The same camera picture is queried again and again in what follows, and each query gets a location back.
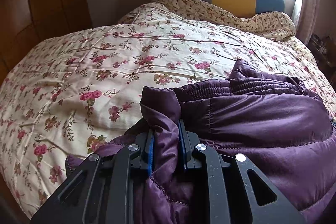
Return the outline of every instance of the purple jacket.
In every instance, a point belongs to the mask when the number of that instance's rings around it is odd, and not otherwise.
[[[260,73],[238,60],[227,80],[144,87],[140,104],[144,119],[96,151],[113,155],[135,134],[153,129],[153,173],[134,189],[136,224],[204,223],[199,181],[174,172],[179,118],[219,153],[246,154],[307,223],[325,217],[336,191],[336,131],[322,99],[299,79]],[[69,156],[66,163],[75,168],[80,162]]]

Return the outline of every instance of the floral comforter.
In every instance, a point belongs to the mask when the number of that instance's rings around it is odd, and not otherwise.
[[[119,24],[47,39],[0,89],[0,163],[31,217],[65,179],[68,154],[87,157],[141,118],[144,85],[225,79],[235,60],[301,78],[335,117],[336,94],[283,13],[236,18],[201,0],[153,0]]]

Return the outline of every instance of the bed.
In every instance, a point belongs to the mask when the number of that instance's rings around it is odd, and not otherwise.
[[[65,179],[67,155],[86,158],[141,118],[144,85],[225,79],[244,59],[302,79],[336,117],[336,94],[281,0],[234,1],[152,0],[114,26],[47,39],[16,65],[0,88],[0,163],[29,217]]]

